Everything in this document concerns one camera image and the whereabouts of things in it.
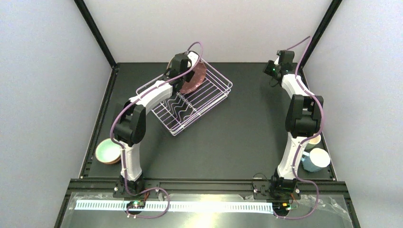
black metal frame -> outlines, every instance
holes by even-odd
[[[86,7],[83,0],[75,0],[77,7],[79,8],[83,18],[87,22],[88,27],[91,29],[95,39],[97,40],[100,48],[102,49],[106,59],[108,60],[112,70],[111,76],[109,78],[109,82],[106,88],[106,92],[104,94],[104,98],[102,101],[101,109],[99,111],[96,125],[94,127],[94,131],[91,136],[90,145],[87,149],[86,157],[84,160],[84,164],[82,170],[80,172],[80,179],[71,179],[70,184],[67,188],[65,197],[63,199],[58,218],[55,223],[55,227],[60,227],[64,214],[67,209],[68,202],[70,200],[70,196],[73,192],[114,192],[114,188],[118,181],[118,178],[88,178],[88,173],[91,168],[93,153],[95,150],[95,143],[97,138],[99,137],[99,131],[101,124],[103,122],[106,108],[109,103],[109,99],[115,84],[115,80],[119,71],[118,64],[115,62],[109,48],[107,47],[102,35],[97,28],[94,19],[92,18],[88,8]],[[306,64],[308,58],[312,54],[316,45],[318,44],[322,34],[324,33],[326,27],[328,26],[331,18],[336,12],[338,6],[340,5],[341,0],[333,0],[330,4],[329,8],[326,11],[322,21],[320,22],[315,34],[313,35],[312,42],[308,47],[306,54],[303,57],[301,63],[301,77],[303,82],[306,84],[306,79],[304,72],[302,70],[303,66]],[[331,165],[331,174],[335,174],[334,168]],[[201,179],[145,179],[146,186],[159,186],[166,189],[169,193],[226,193],[226,194],[240,194],[240,195],[251,195],[253,194],[252,181],[263,182],[265,180],[201,180]],[[356,228],[359,228],[359,222],[357,216],[355,214],[354,206],[352,204],[350,195],[348,193],[347,186],[344,182],[336,181],[333,178],[333,181],[316,181],[319,186],[319,190],[321,194],[324,195],[343,195],[345,202],[347,204],[347,208],[352,219],[353,225]],[[306,183],[298,183],[298,189],[303,194],[315,194],[315,187],[311,184]],[[278,202],[278,200],[270,198],[268,202]]]
[[[305,64],[307,63],[309,57],[311,56],[312,52],[314,51],[320,38],[322,37],[323,33],[325,32],[325,29],[329,25],[333,15],[336,13],[337,8],[341,4],[341,1],[342,0],[332,0],[329,7],[327,8],[325,15],[323,16],[319,26],[317,27],[317,29],[312,37],[311,44],[309,45],[307,52],[305,53],[304,57],[302,58],[301,68],[303,68],[305,66]],[[99,31],[98,27],[96,26],[96,23],[95,23],[94,19],[92,18],[91,13],[89,12],[84,0],[74,0],[74,2],[76,3],[78,9],[80,10],[81,14],[83,15],[84,20],[86,21],[89,29],[91,30],[96,41],[98,42],[98,45],[101,48],[102,52],[104,53],[106,59],[108,60],[111,68],[115,68],[116,62],[112,56],[112,53],[109,51],[109,48],[106,45],[104,38],[101,35],[101,32]]]
[[[94,19],[92,18],[91,13],[89,12],[85,2],[83,0],[74,0],[74,2],[76,3],[78,9],[80,10],[81,14],[83,15],[84,20],[86,20],[89,29],[91,30],[96,41],[98,42],[99,47],[101,48],[106,59],[108,60],[109,65],[111,65],[111,68],[115,68],[116,62],[112,56],[112,53],[109,51],[109,48],[106,45],[105,40],[101,35],[101,32],[99,31],[98,27],[96,26],[96,23],[95,23]]]
[[[84,178],[88,176],[89,170],[91,168],[92,159],[94,155],[94,151],[96,148],[96,142],[99,137],[99,132],[101,130],[102,122],[104,121],[106,109],[108,108],[109,99],[112,94],[113,87],[115,85],[116,77],[119,72],[119,68],[115,66],[112,69],[111,76],[109,77],[108,85],[106,86],[106,91],[104,93],[104,97],[102,98],[101,108],[98,113],[98,117],[96,118],[94,130],[91,135],[91,139],[89,141],[89,145],[87,148],[86,156],[84,158],[83,166],[80,171],[80,178]]]
[[[309,44],[307,52],[305,53],[304,57],[302,58],[301,68],[304,68],[305,64],[307,63],[309,57],[311,56],[312,52],[314,51],[320,38],[322,37],[323,33],[325,32],[325,29],[327,28],[330,21],[332,20],[333,15],[336,13],[337,8],[341,4],[341,1],[342,0],[332,0],[329,8],[327,8],[327,11],[326,11],[325,15],[323,16],[322,21],[320,21],[320,24],[317,27],[317,29],[312,37],[312,41]]]
[[[299,70],[299,74],[301,75],[301,80],[302,80],[302,82],[305,84],[305,86],[307,87],[307,89],[309,89],[309,86],[308,86],[308,83],[307,83],[307,78],[305,77],[305,73],[304,73],[304,70],[303,69],[300,69]],[[325,146],[325,151],[327,151],[327,152],[329,152],[329,149],[327,148],[327,144],[326,144],[326,141],[325,140],[323,140],[323,145]],[[330,163],[330,166],[329,166],[329,173],[330,173],[330,178],[332,178],[332,180],[336,180],[337,181],[337,176],[336,176],[336,171],[335,171],[335,169],[334,169],[334,167],[333,167],[333,163]]]
[[[71,194],[74,192],[109,192],[113,193],[118,178],[87,178],[71,179],[63,203],[61,205],[55,227],[60,227],[66,212]],[[267,182],[266,180],[176,180],[176,179],[145,179],[146,186],[160,186],[169,194],[172,193],[204,193],[204,194],[239,194],[248,196],[253,194],[252,182]],[[316,184],[322,195],[343,195],[347,209],[355,228],[360,228],[354,206],[347,186],[343,181],[318,181]],[[315,195],[316,189],[312,184],[299,182],[301,194]],[[283,202],[269,199],[267,202]]]

black bracket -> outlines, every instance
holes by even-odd
[[[170,62],[170,67],[165,72],[164,80],[167,81],[189,70],[190,69],[190,66],[188,66],[189,63],[192,62],[185,53],[176,54]],[[190,82],[190,80],[193,78],[193,75],[194,71],[191,71],[186,75],[184,75],[183,77],[171,81],[170,85],[172,85],[173,87],[173,94],[177,93],[180,89],[182,89],[182,86],[185,82]]]
[[[115,108],[114,118],[131,102],[118,103]],[[145,135],[145,107],[134,104],[121,117],[114,128],[115,139],[123,141],[129,146],[141,142]]]
[[[272,184],[277,186],[276,190],[273,190],[273,192],[270,191],[270,187]],[[277,183],[275,184],[273,180],[270,181],[253,181],[252,184],[253,187],[253,198],[255,200],[283,200],[283,201],[288,201],[293,199],[301,199],[301,195],[299,194],[299,189],[298,185],[295,183],[294,188],[289,191],[287,188],[284,190],[281,189],[282,183]]]
[[[283,76],[289,74],[293,70],[292,61],[294,59],[294,52],[281,50],[277,51],[278,64],[274,64],[273,60],[269,60],[266,64],[263,72],[269,76],[272,76],[279,84],[283,80]]]
[[[315,96],[323,107],[323,97]],[[310,96],[293,95],[286,117],[286,131],[292,137],[310,137],[319,131],[321,115],[318,104]]]
[[[159,181],[147,181],[145,182],[143,175],[141,175],[136,181],[128,181],[127,183],[128,187],[130,188],[130,192],[132,194],[138,194],[144,189],[149,189],[153,187],[159,187],[160,183]],[[149,199],[157,199],[158,198],[158,191],[151,190],[149,191]],[[113,192],[113,197],[114,198],[124,198],[124,199],[129,199],[129,200],[138,200],[138,199],[143,199],[143,195],[139,196],[133,196],[127,193],[126,188],[125,188],[125,182],[122,176],[120,176],[120,179],[116,181],[114,192]]]

mug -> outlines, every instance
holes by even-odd
[[[322,137],[320,135],[318,135],[317,137],[309,140],[307,146],[305,147],[305,150],[309,150],[314,148],[316,145],[318,145],[318,143],[320,143],[320,140],[322,140]]]
[[[302,152],[301,161],[304,170],[317,172],[330,164],[330,156],[325,150],[314,148],[309,153],[306,151]]]

black tabletop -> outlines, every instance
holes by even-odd
[[[285,118],[290,98],[286,91],[269,85],[263,63],[212,66],[232,81],[228,98],[177,136],[149,113],[140,148],[145,177],[250,179],[257,172],[270,177],[280,163],[287,143]],[[116,102],[135,96],[138,87],[164,72],[166,63],[122,63],[118,67],[96,144],[109,136]],[[89,177],[118,177],[120,169],[120,163],[106,165],[94,156]],[[328,180],[329,170],[308,173],[300,166],[298,174]]]

metal post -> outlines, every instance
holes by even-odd
[[[320,22],[319,26],[316,29],[316,32],[314,33],[314,35],[312,37],[311,44],[309,45],[307,52],[305,53],[304,57],[302,58],[302,61],[301,61],[302,68],[305,66],[309,57],[311,56],[312,52],[314,51],[322,34],[325,32],[326,27],[329,25],[330,20],[332,19],[333,15],[336,13],[336,10],[339,7],[341,1],[342,0],[333,0],[332,3],[330,3],[329,8],[327,8],[327,11],[326,11],[325,15],[323,16],[322,21]]]
[[[74,2],[76,3],[78,9],[80,10],[81,14],[83,15],[84,20],[86,20],[89,29],[91,30],[96,41],[98,42],[99,47],[101,48],[106,59],[108,60],[109,65],[111,65],[111,68],[115,68],[116,62],[113,59],[112,53],[109,51],[109,48],[104,41],[104,38],[102,38],[101,32],[99,32],[99,29],[96,26],[95,21],[92,18],[86,4],[84,3],[83,0],[74,0]]]

